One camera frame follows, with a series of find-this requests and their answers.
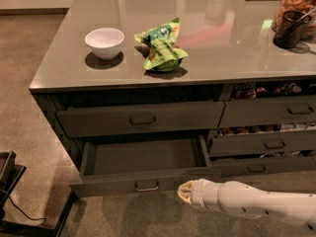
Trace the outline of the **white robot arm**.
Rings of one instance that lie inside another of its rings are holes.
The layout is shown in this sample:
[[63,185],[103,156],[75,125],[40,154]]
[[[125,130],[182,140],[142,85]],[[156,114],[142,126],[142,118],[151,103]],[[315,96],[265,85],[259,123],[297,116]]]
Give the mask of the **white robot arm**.
[[316,230],[316,195],[263,191],[237,181],[191,180],[178,187],[178,196],[200,210],[247,219],[268,216],[287,224]]

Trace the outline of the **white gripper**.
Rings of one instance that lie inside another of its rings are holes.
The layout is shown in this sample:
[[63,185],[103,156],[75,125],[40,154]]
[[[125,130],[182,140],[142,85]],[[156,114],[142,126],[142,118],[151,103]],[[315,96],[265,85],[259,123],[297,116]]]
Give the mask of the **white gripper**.
[[187,181],[178,187],[177,194],[180,199],[196,209],[203,211],[219,211],[218,190],[219,183],[206,179]]

